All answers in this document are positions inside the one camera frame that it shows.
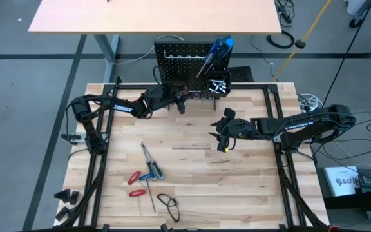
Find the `table leg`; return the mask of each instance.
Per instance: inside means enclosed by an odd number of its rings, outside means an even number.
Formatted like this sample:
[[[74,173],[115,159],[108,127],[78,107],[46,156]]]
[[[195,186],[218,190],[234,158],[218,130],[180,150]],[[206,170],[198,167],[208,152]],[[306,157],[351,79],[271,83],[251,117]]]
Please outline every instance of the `table leg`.
[[[119,49],[120,35],[114,35],[111,44],[108,42],[106,35],[94,35],[94,37],[98,45],[100,46],[106,60],[108,62],[115,63],[115,54],[117,54],[117,50]],[[106,63],[103,83],[114,82],[114,66],[114,64]]]

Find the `black clamp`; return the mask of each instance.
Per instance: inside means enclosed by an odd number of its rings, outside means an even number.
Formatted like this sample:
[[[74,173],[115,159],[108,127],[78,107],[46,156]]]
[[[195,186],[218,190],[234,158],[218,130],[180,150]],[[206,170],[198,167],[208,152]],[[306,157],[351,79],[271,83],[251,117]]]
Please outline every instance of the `black clamp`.
[[[62,207],[62,209],[57,213],[55,216],[55,219],[58,221],[61,221],[61,219],[70,212],[70,210],[67,207]]]
[[[62,200],[63,203],[67,203],[71,199],[71,191],[69,189],[65,189],[63,191],[60,191],[54,194],[54,197],[56,199]]]
[[[162,224],[160,226],[160,228],[161,228],[162,232],[175,232],[175,230],[173,228],[168,229],[167,224],[165,224],[165,223]]]
[[[76,205],[77,204],[77,199],[79,196],[80,192],[78,191],[73,191],[70,197],[70,205]]]
[[[63,203],[69,202],[71,205],[76,205],[78,196],[79,196],[78,191],[73,191],[71,194],[70,189],[65,189],[63,191],[60,191],[54,194],[54,197],[56,199],[62,200]]]
[[[63,138],[65,141],[69,142],[72,145],[77,145],[76,142],[72,142],[72,140],[79,140],[81,139],[81,135],[76,134],[62,134],[61,138]]]

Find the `wooden table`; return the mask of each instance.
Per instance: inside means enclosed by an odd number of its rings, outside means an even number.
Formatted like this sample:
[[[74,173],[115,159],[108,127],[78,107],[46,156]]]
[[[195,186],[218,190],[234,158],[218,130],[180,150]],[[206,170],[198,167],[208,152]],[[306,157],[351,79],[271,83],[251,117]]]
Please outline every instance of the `wooden table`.
[[[274,0],[42,0],[28,30],[93,34],[105,58],[115,63],[118,35],[280,34]],[[104,82],[112,82],[107,63]]]
[[[294,84],[277,85],[284,116],[299,113]],[[86,94],[101,94],[103,87],[104,84],[89,84]],[[143,91],[119,90],[117,93],[120,98],[135,100]],[[228,97],[216,101],[216,110],[213,101],[187,101],[183,115],[176,107],[156,111],[149,120],[116,112],[98,226],[158,229],[167,223],[174,228],[276,229],[278,224],[285,224],[272,142],[238,140],[236,148],[229,153],[216,150],[217,142],[208,132],[215,132],[210,123],[218,121],[225,108],[234,109],[236,116],[244,119],[267,116],[261,90],[232,90]],[[77,131],[84,131],[81,125]],[[143,141],[166,175],[164,181],[150,182],[156,213],[149,195],[128,197],[130,191],[142,188],[138,182],[132,186],[127,184],[131,174],[137,170],[147,173],[140,148]],[[74,146],[72,151],[82,148],[85,144]],[[311,155],[305,144],[300,146],[300,151]],[[298,154],[294,154],[293,159],[301,196],[319,219],[328,223],[314,163]],[[84,191],[89,160],[87,151],[71,157],[63,189]],[[179,201],[179,223],[173,222],[166,207],[157,200],[159,193]],[[89,203],[87,223],[92,205],[93,200]],[[69,207],[60,202],[58,210],[63,206]],[[294,204],[292,213],[297,222]]]

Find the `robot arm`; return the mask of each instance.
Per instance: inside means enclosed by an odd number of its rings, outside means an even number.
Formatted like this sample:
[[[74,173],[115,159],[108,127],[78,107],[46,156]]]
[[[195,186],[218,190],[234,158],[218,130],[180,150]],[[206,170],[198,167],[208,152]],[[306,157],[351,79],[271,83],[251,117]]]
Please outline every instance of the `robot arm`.
[[[71,107],[75,119],[84,126],[86,130],[85,142],[90,154],[102,155],[106,151],[106,145],[92,122],[101,112],[106,110],[117,110],[132,114],[138,119],[149,119],[153,112],[176,104],[179,112],[183,114],[186,111],[184,102],[187,99],[188,90],[183,87],[179,90],[172,89],[166,85],[156,85],[149,87],[135,101],[128,101],[109,95],[85,95],[77,97],[71,101]],[[98,104],[95,111],[91,110],[90,101]]]
[[[236,112],[225,109],[224,116],[216,126],[218,134],[210,133],[217,138],[217,150],[229,151],[230,138],[249,140],[275,140],[281,143],[283,151],[296,149],[301,142],[311,139],[312,142],[328,142],[340,135],[341,132],[353,127],[356,119],[346,106],[332,105],[327,108],[318,108],[312,112],[301,113],[282,119],[253,118],[250,121],[235,119]]]

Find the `black pegboard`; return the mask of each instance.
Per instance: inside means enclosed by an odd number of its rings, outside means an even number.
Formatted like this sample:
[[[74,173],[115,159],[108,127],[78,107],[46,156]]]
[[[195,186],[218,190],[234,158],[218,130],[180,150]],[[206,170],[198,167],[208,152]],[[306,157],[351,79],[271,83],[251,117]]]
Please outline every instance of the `black pegboard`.
[[[203,91],[208,81],[208,75],[203,74],[208,69],[208,64],[203,72],[196,78],[204,64],[204,57],[209,53],[212,43],[182,43],[182,42],[157,42],[154,43],[158,67],[165,76],[160,74],[162,83],[174,86],[187,85],[189,90]],[[214,64],[215,70],[227,69],[231,51],[221,60]]]

